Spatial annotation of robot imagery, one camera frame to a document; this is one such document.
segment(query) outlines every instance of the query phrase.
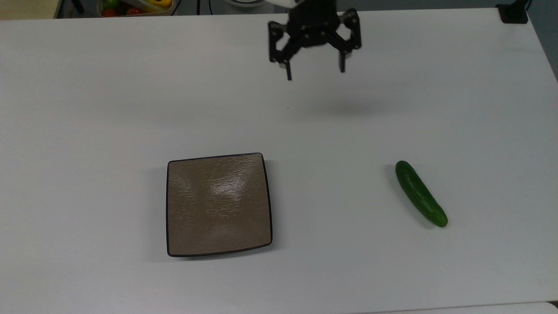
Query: green cucumber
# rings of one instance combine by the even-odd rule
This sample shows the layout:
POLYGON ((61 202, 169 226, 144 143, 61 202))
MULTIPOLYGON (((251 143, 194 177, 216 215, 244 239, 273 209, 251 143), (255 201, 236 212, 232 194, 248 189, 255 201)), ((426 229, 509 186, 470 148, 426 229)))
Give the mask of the green cucumber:
POLYGON ((434 225, 445 227, 448 224, 446 213, 430 194, 413 167, 408 162, 401 160, 395 165, 395 173, 401 188, 418 211, 434 225))

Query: red tomato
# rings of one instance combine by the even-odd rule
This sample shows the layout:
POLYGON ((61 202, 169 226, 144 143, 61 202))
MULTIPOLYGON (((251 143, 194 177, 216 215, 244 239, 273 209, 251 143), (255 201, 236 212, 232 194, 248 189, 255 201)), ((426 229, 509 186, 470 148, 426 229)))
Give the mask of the red tomato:
POLYGON ((126 12, 126 15, 136 15, 136 14, 143 14, 143 11, 141 11, 138 8, 131 7, 128 9, 128 12, 126 12))
POLYGON ((104 17, 115 17, 115 16, 118 16, 118 14, 116 14, 116 11, 114 9, 106 9, 105 11, 103 11, 103 16, 104 17))

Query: plastic container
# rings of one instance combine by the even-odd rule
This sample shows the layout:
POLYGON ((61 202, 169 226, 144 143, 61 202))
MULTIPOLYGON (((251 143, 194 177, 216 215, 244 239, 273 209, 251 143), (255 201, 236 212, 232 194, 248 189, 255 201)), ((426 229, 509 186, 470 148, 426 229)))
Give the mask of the plastic container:
MULTIPOLYGON (((105 0, 97 0, 97 14, 100 17, 103 17, 104 2, 105 2, 105 0)), ((130 4, 131 6, 137 7, 139 9, 143 10, 144 12, 148 11, 148 10, 151 11, 149 6, 146 6, 142 1, 139 1, 139 0, 125 0, 125 1, 120 1, 120 2, 130 4)), ((177 0, 172 0, 171 6, 168 7, 168 8, 161 8, 161 12, 150 12, 150 13, 146 12, 146 13, 136 14, 136 15, 126 15, 124 13, 124 15, 120 15, 118 17, 124 17, 124 16, 126 16, 126 17, 131 17, 131 16, 169 16, 169 15, 172 15, 172 13, 175 11, 175 8, 176 8, 177 4, 178 4, 177 0)))

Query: floor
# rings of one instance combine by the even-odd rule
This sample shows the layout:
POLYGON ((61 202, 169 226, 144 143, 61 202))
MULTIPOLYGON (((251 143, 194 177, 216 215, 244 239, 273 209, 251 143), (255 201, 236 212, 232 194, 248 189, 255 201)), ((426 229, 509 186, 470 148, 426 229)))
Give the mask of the floor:
MULTIPOLYGON (((97 0, 81 0, 85 12, 77 13, 69 0, 61 0, 59 18, 99 17, 97 0)), ((512 0, 338 0, 338 9, 345 11, 353 7, 357 11, 379 11, 399 9, 443 9, 443 8, 489 8, 498 3, 511 3, 512 0)), ((200 14, 209 15, 209 4, 214 15, 250 14, 250 13, 284 13, 285 9, 267 4, 256 8, 238 8, 225 0, 201 0, 200 14)), ((196 1, 181 0, 174 15, 195 15, 196 1)), ((529 9, 529 17, 541 45, 549 60, 550 66, 558 79, 558 1, 534 0, 529 9)))

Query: green vegetable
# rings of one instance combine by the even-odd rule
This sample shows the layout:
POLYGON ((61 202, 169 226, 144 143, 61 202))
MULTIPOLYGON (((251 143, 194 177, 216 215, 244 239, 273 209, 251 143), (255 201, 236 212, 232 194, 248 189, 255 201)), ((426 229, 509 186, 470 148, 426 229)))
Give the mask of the green vegetable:
POLYGON ((434 225, 445 227, 448 224, 446 213, 430 194, 413 167, 408 162, 401 160, 395 165, 395 173, 403 191, 418 211, 434 225))

